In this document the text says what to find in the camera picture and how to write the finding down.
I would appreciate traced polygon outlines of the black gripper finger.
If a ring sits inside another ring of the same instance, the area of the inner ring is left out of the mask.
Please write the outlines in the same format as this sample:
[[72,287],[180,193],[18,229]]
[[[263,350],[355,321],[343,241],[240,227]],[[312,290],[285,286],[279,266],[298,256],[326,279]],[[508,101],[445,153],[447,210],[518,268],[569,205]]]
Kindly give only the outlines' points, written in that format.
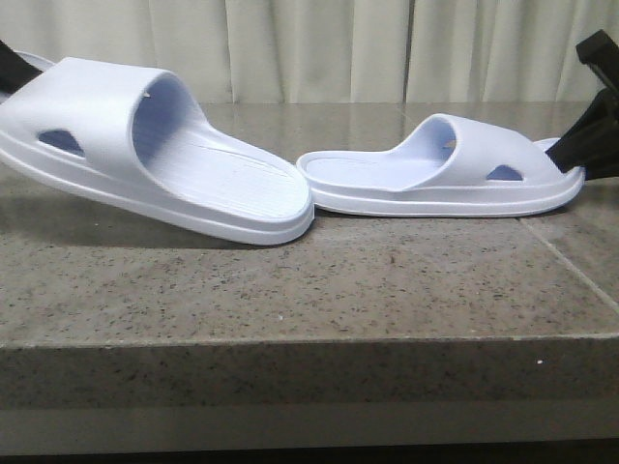
[[618,89],[618,44],[600,29],[575,47],[579,61],[609,90]]
[[586,179],[618,176],[618,98],[600,91],[575,124],[546,154],[562,171],[585,168]]
[[0,88],[3,93],[12,95],[43,73],[42,70],[21,58],[4,42],[1,42],[0,49]]

